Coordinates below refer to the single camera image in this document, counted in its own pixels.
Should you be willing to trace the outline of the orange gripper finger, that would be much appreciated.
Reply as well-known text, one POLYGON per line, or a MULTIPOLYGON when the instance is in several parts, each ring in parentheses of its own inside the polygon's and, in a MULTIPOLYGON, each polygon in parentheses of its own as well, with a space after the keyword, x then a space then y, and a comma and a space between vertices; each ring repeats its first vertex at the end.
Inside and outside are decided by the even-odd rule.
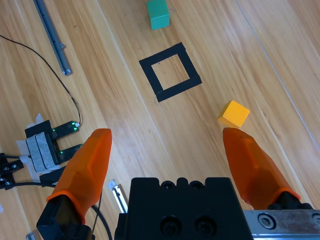
POLYGON ((87 211, 99 201, 112 148, 112 131, 96 129, 68 161, 36 224, 45 240, 93 240, 87 211))
POLYGON ((222 131, 225 154, 240 197, 255 210, 311 210, 255 139, 238 128, 222 131))

